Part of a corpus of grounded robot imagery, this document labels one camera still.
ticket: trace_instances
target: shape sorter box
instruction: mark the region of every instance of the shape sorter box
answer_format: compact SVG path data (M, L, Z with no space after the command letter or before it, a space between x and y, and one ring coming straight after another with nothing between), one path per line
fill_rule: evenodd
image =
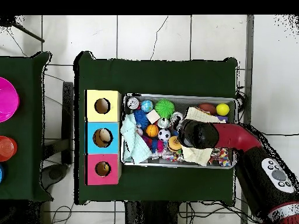
M105 176L98 173L98 166L105 164L109 171ZM119 183L121 162L118 154L88 155L85 166L85 184L88 186L113 185Z
M102 138L100 132L102 129L109 132L110 139ZM85 142L87 142L88 154L118 154L120 152L120 132L118 122L87 122L87 136ZM94 140L109 141L107 146L101 148L97 146Z
M86 90L85 104L88 122L119 122L121 94L112 90Z

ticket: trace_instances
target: orange basketball ball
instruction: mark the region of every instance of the orange basketball ball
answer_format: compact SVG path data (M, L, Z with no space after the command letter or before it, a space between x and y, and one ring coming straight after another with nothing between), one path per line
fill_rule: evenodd
M159 133L158 127L154 124L150 124L145 131L150 138L157 136Z

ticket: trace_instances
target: pink bowl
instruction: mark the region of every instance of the pink bowl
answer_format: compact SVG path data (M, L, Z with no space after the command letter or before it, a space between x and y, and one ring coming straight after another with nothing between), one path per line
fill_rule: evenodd
M20 99L15 87L0 77L0 123L8 120L18 109Z

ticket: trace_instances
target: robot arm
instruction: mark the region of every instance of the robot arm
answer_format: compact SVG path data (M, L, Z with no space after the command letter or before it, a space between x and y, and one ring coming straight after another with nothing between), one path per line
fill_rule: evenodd
M178 139L185 147L238 151L236 174L251 212L265 224L299 224L298 181L271 159L257 137L238 124L184 120Z

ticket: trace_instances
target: pink box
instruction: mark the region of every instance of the pink box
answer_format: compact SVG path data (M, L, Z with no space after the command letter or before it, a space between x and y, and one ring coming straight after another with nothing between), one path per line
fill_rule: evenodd
M97 174L96 166L99 162L106 162L109 165L109 174L102 177ZM114 185L119 183L119 177L121 175L121 163L118 154L102 154L102 155L87 155L87 169L85 165L85 172L87 170L87 182L88 186L98 185Z

